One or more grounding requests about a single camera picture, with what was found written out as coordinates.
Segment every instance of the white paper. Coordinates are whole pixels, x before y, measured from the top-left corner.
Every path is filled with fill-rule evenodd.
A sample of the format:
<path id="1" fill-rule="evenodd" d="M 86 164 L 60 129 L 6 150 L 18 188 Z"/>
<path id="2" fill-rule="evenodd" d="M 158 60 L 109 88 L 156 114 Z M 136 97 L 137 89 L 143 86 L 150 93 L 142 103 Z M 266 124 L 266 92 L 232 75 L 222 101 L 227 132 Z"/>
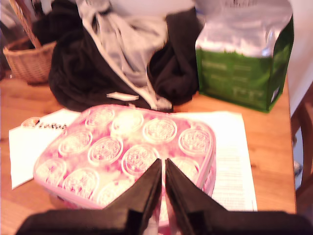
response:
<path id="1" fill-rule="evenodd" d="M 229 211 L 256 211 L 245 125 L 241 114 L 180 113 L 207 123 L 216 136 L 216 181 L 212 198 Z"/>
<path id="2" fill-rule="evenodd" d="M 133 100 L 139 99 L 138 95 L 124 94 L 124 93 L 120 93 L 120 92 L 113 92 L 113 93 L 107 94 L 107 97 L 113 98 L 113 99 L 119 99 L 122 101 L 133 101 Z"/>
<path id="3" fill-rule="evenodd" d="M 243 118 L 229 112 L 179 113 L 207 123 L 216 135 L 217 176 L 212 198 L 230 211 L 256 211 L 257 204 Z M 66 109 L 41 118 L 70 125 L 79 113 Z M 62 130 L 17 127 L 9 131 L 12 189 L 33 178 L 36 159 Z"/>
<path id="4" fill-rule="evenodd" d="M 43 123 L 70 125 L 80 113 L 61 109 L 40 118 Z M 33 179 L 37 158 L 61 133 L 62 129 L 16 127 L 9 130 L 12 189 Z"/>

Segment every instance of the green and silver bag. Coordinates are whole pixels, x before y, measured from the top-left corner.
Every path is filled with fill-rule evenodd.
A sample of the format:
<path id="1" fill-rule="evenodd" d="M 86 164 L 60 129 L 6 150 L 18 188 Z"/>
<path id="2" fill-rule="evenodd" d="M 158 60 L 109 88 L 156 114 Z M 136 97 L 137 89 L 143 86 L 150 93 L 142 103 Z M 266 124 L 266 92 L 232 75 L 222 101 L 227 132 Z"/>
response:
<path id="1" fill-rule="evenodd" d="M 268 112 L 293 44 L 288 0 L 215 0 L 196 41 L 200 93 Z"/>

